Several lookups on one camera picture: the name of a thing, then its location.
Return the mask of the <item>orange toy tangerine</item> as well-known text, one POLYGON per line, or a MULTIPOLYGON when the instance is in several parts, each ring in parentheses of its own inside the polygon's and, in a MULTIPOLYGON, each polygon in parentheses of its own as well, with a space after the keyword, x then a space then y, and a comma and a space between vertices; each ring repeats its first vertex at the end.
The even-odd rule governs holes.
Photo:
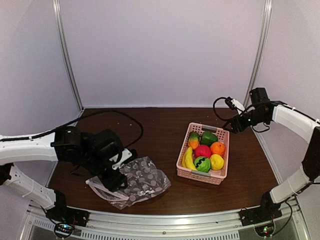
POLYGON ((211 153, 214 155, 223 156, 226 151, 226 147, 222 142, 216 141, 210 146, 211 153))

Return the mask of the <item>yellow toy lemon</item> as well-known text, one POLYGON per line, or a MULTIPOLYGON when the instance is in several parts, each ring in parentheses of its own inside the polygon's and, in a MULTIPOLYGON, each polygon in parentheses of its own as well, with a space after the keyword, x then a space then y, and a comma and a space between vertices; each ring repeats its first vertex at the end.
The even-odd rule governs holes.
POLYGON ((213 171, 219 171, 224 167, 225 160, 219 154, 213 154, 210 157, 211 169, 213 171))

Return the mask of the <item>red toy apple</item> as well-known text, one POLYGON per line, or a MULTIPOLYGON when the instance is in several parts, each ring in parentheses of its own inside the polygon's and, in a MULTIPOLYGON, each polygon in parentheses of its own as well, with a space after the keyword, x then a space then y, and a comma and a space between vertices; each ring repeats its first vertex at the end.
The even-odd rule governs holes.
POLYGON ((195 150, 194 150, 194 157, 205 157, 205 158, 210 158, 212 155, 211 149, 207 145, 199 145, 195 150))

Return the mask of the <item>orange green toy carrot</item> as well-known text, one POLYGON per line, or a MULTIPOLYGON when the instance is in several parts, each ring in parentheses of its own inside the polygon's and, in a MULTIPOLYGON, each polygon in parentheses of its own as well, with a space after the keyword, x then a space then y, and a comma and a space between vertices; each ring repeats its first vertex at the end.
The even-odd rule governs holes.
POLYGON ((193 150, 198 148, 198 146, 200 145, 200 138, 201 137, 197 132, 192 131, 189 134, 189 138, 188 138, 188 141, 187 141, 188 147, 192 148, 193 150))

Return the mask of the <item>clear zip top bag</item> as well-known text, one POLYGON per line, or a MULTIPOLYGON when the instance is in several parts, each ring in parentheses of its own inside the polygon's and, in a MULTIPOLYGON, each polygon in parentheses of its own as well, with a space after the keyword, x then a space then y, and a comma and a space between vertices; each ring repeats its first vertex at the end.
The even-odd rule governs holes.
POLYGON ((147 156, 122 164, 119 171, 127 177, 127 187, 114 192, 105 188, 96 176, 85 181, 98 197, 119 210, 156 197, 171 186, 166 174, 147 156))

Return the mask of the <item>yellow toy banana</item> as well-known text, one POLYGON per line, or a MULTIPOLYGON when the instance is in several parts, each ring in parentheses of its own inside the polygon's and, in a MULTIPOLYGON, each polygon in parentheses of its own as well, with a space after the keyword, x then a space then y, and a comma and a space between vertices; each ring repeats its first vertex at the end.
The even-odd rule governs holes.
POLYGON ((183 168, 188 168, 190 170, 197 171, 195 164, 193 162, 193 148, 192 147, 188 147, 187 150, 185 151, 185 153, 182 157, 181 166, 183 168))

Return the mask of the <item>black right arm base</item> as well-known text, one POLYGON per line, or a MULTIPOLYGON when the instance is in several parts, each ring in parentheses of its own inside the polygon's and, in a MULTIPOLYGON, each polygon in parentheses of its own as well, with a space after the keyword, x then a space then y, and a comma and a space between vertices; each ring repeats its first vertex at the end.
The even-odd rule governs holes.
POLYGON ((238 214, 242 226, 256 225, 271 221, 282 216, 281 203, 274 203, 270 192, 265 192, 260 201, 260 206, 242 208, 238 214))

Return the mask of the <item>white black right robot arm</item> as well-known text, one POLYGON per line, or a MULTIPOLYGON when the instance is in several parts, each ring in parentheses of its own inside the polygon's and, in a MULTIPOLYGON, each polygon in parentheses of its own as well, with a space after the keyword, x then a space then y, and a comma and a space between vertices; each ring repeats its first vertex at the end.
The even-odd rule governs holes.
POLYGON ((266 192, 258 208, 256 216, 259 220, 268 220, 282 203, 302 193, 320 176, 320 121, 297 110, 280 100, 271 100, 264 87, 257 87, 249 93, 251 103, 245 107, 232 97, 226 97, 224 102, 237 114, 225 121, 223 129, 232 133, 241 133, 249 127, 270 124, 284 127, 285 132, 293 138, 293 142, 280 138, 272 146, 275 156, 291 157, 297 167, 281 184, 266 192))

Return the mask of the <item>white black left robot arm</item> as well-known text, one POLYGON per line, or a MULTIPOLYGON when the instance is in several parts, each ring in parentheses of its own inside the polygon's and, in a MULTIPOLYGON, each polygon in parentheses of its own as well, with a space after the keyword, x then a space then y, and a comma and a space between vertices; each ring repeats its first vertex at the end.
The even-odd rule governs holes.
POLYGON ((92 177, 98 177, 106 189, 114 192, 127 184, 119 167, 130 157, 132 153, 109 129, 93 134, 68 126, 34 136, 5 136, 0 140, 0 183, 38 203, 52 218, 67 222, 72 218, 72 211, 67 207, 65 195, 29 178, 16 163, 71 163, 86 169, 92 177))

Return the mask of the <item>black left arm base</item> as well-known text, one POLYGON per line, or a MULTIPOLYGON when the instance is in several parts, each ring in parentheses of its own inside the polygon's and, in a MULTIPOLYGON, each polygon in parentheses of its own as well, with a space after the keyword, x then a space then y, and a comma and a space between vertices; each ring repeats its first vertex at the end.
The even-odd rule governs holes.
POLYGON ((54 205, 45 211, 46 217, 58 222, 85 227, 90 213, 86 210, 67 207, 66 196, 57 190, 53 192, 55 194, 54 205))

